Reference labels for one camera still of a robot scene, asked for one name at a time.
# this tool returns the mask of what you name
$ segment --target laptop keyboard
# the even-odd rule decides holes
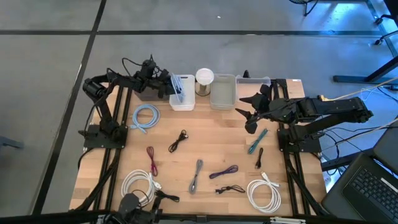
[[[398,194],[365,168],[355,175],[350,185],[367,197],[394,223],[398,223]]]

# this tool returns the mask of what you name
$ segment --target wooden table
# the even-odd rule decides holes
[[[290,98],[304,96],[301,80],[287,80]],[[239,84],[239,97],[252,96],[259,91],[260,84]],[[108,98],[110,110],[113,111],[117,88]],[[123,112],[124,100],[120,114]],[[289,188],[283,155],[279,151],[276,130],[278,123],[268,120],[258,122],[259,127],[255,134],[248,134],[244,129],[245,118],[235,110],[216,111],[210,108],[210,97],[196,97],[196,105],[193,111],[173,111],[169,102],[151,102],[160,110],[159,123],[147,130],[147,134],[138,129],[130,129],[128,132],[126,147],[122,150],[117,181],[114,190],[112,208],[117,210],[121,201],[121,184],[125,176],[135,169],[150,171],[150,159],[146,152],[147,146],[155,149],[155,163],[159,170],[155,178],[162,185],[162,190],[170,195],[180,197],[176,203],[164,199],[160,208],[164,213],[174,214],[208,214],[208,215],[261,215],[249,203],[246,194],[234,191],[215,194],[215,189],[227,185],[238,184],[246,190],[248,183],[255,179],[261,179],[260,170],[267,173],[270,180],[280,184],[279,192],[282,197],[282,205],[272,215],[292,215],[290,206]],[[127,125],[132,124],[131,116],[137,106],[143,102],[133,94],[129,119]],[[236,108],[253,111],[247,103],[237,102]],[[150,111],[141,111],[139,121],[141,123],[150,119]],[[98,115],[94,115],[94,123],[99,121]],[[267,128],[269,131],[259,143],[254,154],[247,153],[248,148],[258,137],[261,131]],[[174,153],[169,153],[168,147],[177,139],[181,130],[187,130],[189,138],[181,142]],[[262,155],[262,167],[254,168],[257,161],[259,148],[264,148]],[[88,196],[98,182],[104,149],[94,149],[81,162],[76,180],[75,189],[70,203],[70,208],[76,208]],[[326,195],[320,161],[311,154],[301,153],[305,183],[315,200],[320,202]],[[195,195],[188,193],[188,186],[193,179],[197,159],[204,162],[198,176],[197,192]],[[235,174],[222,175],[215,179],[209,179],[213,172],[225,170],[236,164],[239,171]],[[107,193],[104,188],[101,207]],[[130,190],[141,189],[146,192],[148,183],[139,180]],[[302,211],[301,196],[296,186],[296,196],[299,211]],[[271,199],[271,191],[263,186],[256,189],[255,201],[259,205],[266,205]]]

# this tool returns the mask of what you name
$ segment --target white lid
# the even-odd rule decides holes
[[[198,83],[201,85],[209,85],[214,80],[214,73],[208,68],[201,68],[195,75]]]

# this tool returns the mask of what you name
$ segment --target gray floor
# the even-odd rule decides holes
[[[379,14],[387,9],[372,1]],[[0,0],[0,29],[91,30],[100,1]],[[306,18],[303,7],[281,0],[144,1],[108,0],[99,30],[377,30],[365,3],[322,1]],[[397,29],[386,21],[386,29]],[[333,98],[367,87],[333,83],[333,75],[368,75],[392,58],[386,44],[370,36],[102,35],[96,36],[85,77],[107,67],[124,73],[121,58],[137,62],[154,55],[160,67],[194,74],[208,67],[218,73],[252,77],[299,78],[307,96]],[[24,141],[23,150],[0,150],[0,217],[29,213],[44,164],[57,133],[88,41],[87,35],[0,35],[0,135]],[[389,76],[396,76],[397,70]],[[79,93],[44,212],[68,209],[92,102]],[[398,105],[372,93],[366,105],[375,114],[366,124],[382,125],[397,115]],[[337,132],[346,138],[350,133]],[[372,147],[382,131],[352,141]],[[322,138],[324,148],[333,144]],[[342,144],[340,155],[356,152]],[[324,151],[334,158],[334,149]]]

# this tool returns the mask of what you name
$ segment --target clear plastic bin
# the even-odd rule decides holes
[[[179,102],[176,95],[170,95],[169,103],[175,111],[191,111],[195,108],[195,77],[193,75],[178,75],[181,77],[185,97]]]
[[[236,78],[234,75],[214,74],[211,83],[210,106],[214,110],[231,110],[236,103]]]

